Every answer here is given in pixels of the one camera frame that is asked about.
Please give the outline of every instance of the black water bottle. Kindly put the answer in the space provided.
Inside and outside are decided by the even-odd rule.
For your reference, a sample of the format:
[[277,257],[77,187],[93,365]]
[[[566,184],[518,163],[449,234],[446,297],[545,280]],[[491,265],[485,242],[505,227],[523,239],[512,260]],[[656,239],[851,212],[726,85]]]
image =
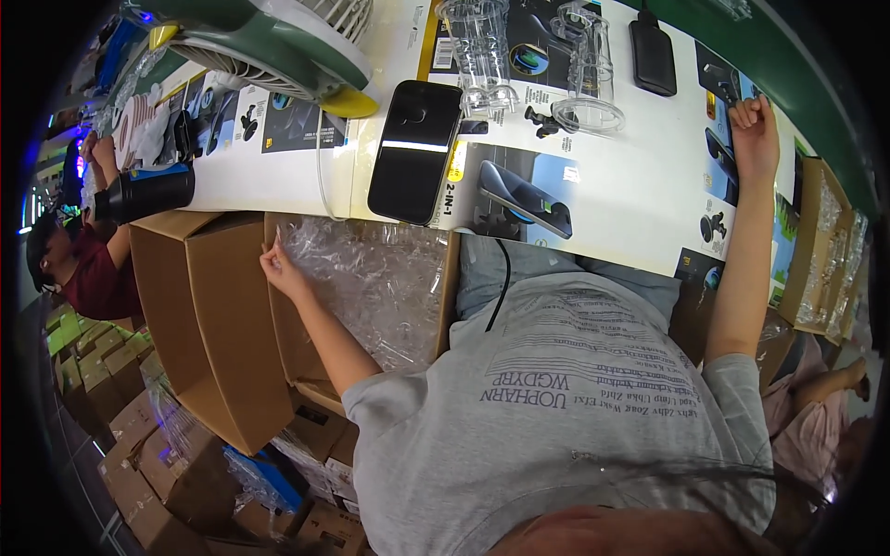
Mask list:
[[104,191],[96,191],[95,219],[126,224],[183,208],[194,196],[195,171],[191,164],[179,162],[130,170],[119,174]]

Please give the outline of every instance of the clear plastic cup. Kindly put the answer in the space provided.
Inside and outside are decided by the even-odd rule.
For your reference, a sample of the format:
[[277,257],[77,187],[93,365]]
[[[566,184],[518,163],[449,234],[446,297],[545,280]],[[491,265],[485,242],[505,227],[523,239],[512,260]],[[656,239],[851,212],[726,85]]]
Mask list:
[[553,105],[553,117],[566,131],[612,133],[624,128],[615,106],[614,70],[609,53],[609,22],[584,9],[563,4],[550,21],[554,34],[574,45],[569,64],[569,98]]
[[436,15],[445,21],[464,90],[461,107],[467,117],[493,117],[516,110],[519,95],[510,86],[507,62],[506,0],[445,0]]

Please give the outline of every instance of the barcode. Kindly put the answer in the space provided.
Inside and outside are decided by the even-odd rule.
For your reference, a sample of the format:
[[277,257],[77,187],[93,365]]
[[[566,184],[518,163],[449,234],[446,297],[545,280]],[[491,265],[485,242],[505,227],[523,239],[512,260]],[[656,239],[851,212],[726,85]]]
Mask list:
[[436,39],[436,52],[433,54],[433,69],[451,69],[451,57],[454,48],[451,39],[442,36]]

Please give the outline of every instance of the gray t-shirt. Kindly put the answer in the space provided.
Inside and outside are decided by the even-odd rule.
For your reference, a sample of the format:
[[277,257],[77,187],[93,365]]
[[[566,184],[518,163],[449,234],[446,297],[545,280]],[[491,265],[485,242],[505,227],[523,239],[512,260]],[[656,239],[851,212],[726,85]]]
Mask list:
[[[482,554],[517,523],[578,504],[705,510],[688,491],[700,482],[628,478],[614,458],[772,469],[750,357],[700,374],[663,315],[594,274],[515,284],[485,332],[495,304],[452,326],[451,350],[426,371],[343,395],[360,427],[361,520],[381,556]],[[748,485],[762,504],[753,514],[703,490],[758,534],[773,514],[764,481]]]

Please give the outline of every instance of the pink clothing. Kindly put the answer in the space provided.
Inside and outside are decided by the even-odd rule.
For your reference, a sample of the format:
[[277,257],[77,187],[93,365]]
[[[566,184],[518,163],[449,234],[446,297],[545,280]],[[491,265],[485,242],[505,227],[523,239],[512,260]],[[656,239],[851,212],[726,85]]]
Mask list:
[[846,410],[846,391],[831,393],[822,403],[812,402],[788,426],[791,418],[792,387],[819,373],[828,371],[815,338],[807,336],[804,356],[797,370],[771,384],[764,395],[766,428],[773,439],[773,461],[814,486],[821,486],[829,496],[835,490],[832,473],[837,443],[850,426]]

